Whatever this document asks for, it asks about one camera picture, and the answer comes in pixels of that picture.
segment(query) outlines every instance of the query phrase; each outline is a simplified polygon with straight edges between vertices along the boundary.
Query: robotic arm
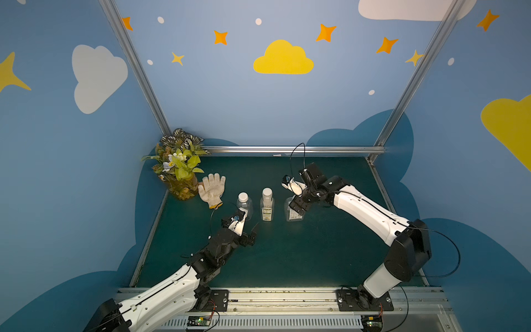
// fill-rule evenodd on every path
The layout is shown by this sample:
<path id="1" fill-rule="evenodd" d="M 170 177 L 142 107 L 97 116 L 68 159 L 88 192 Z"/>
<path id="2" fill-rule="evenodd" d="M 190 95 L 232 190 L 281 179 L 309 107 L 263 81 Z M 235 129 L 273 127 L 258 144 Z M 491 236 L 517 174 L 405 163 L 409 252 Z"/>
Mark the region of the robotic arm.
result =
<path id="1" fill-rule="evenodd" d="M 379 310 L 380 298 L 400 282 L 411 280 L 413 273 L 431 258 L 426 224 L 418 219 L 410 222 L 393 214 L 339 176 L 327 178 L 315 163 L 299 171 L 299 175 L 304 183 L 288 175 L 282 179 L 283 187 L 297 195 L 289 205 L 293 210 L 303 215 L 313 203 L 325 201 L 358 219 L 390 246 L 384 263 L 354 295 L 358 308 L 352 311 Z"/>
<path id="2" fill-rule="evenodd" d="M 212 292 L 208 283 L 238 246 L 254 244 L 256 226 L 251 235 L 243 233 L 246 216 L 247 211 L 239 209 L 223 218 L 222 228 L 209 243 L 154 287 L 119 305 L 113 299 L 104 302 L 83 332 L 150 332 L 176 314 L 206 310 Z"/>

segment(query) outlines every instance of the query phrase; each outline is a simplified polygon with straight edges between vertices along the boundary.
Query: mounting plate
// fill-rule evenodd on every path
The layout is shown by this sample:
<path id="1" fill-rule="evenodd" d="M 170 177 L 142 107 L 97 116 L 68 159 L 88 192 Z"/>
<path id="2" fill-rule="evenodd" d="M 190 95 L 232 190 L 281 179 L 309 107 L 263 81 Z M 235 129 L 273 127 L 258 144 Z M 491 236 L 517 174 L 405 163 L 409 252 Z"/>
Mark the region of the mounting plate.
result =
<path id="1" fill-rule="evenodd" d="M 336 300 L 339 306 L 339 311 L 380 311 L 380 304 L 382 304 L 384 311 L 393 311 L 393 302 L 386 292 L 375 304 L 369 309 L 363 309 L 356 301 L 358 295 L 357 290 L 336 290 Z"/>
<path id="2" fill-rule="evenodd" d="M 226 312 L 227 304 L 229 303 L 229 290 L 211 290 L 210 298 L 216 304 L 216 311 Z M 212 311 L 212 303 L 207 303 L 207 306 L 202 311 Z"/>

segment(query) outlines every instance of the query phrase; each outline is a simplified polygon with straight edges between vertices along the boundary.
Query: clear plastic bottle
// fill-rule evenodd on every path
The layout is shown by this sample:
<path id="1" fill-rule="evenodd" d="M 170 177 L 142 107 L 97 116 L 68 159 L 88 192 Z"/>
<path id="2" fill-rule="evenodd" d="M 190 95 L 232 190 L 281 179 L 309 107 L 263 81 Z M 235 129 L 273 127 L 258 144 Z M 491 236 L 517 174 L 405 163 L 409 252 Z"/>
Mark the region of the clear plastic bottle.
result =
<path id="1" fill-rule="evenodd" d="M 247 210 L 247 217 L 245 218 L 245 221 L 251 220 L 251 217 L 253 216 L 253 201 L 249 198 L 247 193 L 239 193 L 236 206 L 238 208 L 244 208 Z"/>
<path id="2" fill-rule="evenodd" d="M 304 216 L 301 216 L 300 214 L 297 213 L 297 211 L 289 207 L 289 204 L 292 202 L 294 198 L 295 196 L 288 197 L 286 199 L 286 202 L 284 203 L 284 212 L 286 213 L 286 221 L 288 222 L 296 222 L 304 218 Z"/>
<path id="3" fill-rule="evenodd" d="M 275 200 L 273 199 L 273 191 L 271 188 L 264 188 L 262 190 L 262 198 L 260 199 L 260 210 L 262 211 L 262 220 L 270 222 L 273 220 L 273 207 Z"/>

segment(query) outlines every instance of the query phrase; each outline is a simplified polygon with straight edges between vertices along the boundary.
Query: artificial plant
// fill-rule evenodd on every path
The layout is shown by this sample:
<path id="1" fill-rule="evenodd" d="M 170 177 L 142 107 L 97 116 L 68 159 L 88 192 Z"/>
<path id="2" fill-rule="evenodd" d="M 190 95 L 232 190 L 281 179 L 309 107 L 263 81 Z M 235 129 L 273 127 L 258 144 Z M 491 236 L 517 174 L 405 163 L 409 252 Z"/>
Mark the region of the artificial plant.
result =
<path id="1" fill-rule="evenodd" d="M 158 175 L 170 193 L 180 200 L 187 200 L 198 193 L 198 181 L 195 173 L 204 173 L 197 167 L 201 162 L 199 156 L 209 155 L 203 149 L 201 137 L 177 128 L 173 135 L 164 135 L 160 144 L 155 147 L 154 156 L 144 156 L 142 160 L 154 159 L 158 161 L 153 171 Z"/>

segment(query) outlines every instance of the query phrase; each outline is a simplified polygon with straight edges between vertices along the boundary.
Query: white cloud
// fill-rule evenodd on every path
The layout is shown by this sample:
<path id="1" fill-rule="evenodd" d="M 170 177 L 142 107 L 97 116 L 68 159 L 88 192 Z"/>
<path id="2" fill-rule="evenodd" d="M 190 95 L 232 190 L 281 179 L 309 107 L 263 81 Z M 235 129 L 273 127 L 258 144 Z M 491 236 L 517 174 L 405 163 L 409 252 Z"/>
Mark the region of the white cloud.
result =
<path id="1" fill-rule="evenodd" d="M 96 111 L 127 79 L 127 64 L 105 47 L 77 45 L 72 67 L 78 85 L 74 99 L 81 112 Z"/>
<path id="2" fill-rule="evenodd" d="M 361 16 L 371 20 L 442 21 L 452 0 L 359 0 Z M 465 0 L 458 19 L 472 10 L 476 0 Z"/>

